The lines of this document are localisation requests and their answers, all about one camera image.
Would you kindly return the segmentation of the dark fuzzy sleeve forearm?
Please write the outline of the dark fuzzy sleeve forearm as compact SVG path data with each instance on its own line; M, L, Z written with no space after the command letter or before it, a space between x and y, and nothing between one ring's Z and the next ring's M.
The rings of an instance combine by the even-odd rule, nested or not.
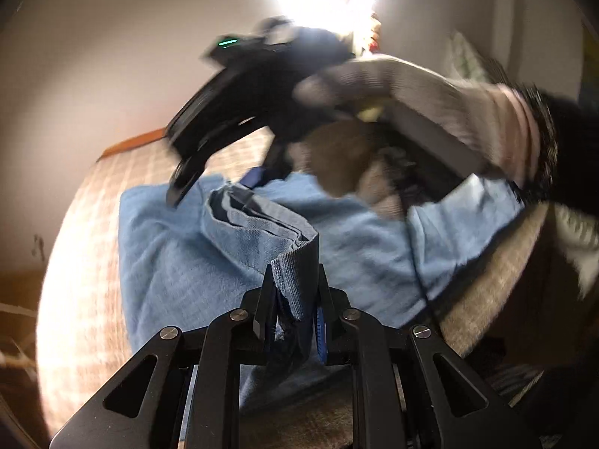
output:
M516 194L598 215L598 111L535 86L518 86L540 138L537 173Z

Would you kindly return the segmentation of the right hand in grey glove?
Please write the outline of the right hand in grey glove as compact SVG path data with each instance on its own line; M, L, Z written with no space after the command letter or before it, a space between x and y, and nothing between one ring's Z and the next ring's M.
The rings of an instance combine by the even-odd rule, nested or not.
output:
M519 91L505 84L447 79L392 56L353 59L308 76L294 88L308 107L332 109L357 100L404 104L482 154L518 187L540 170L540 132Z

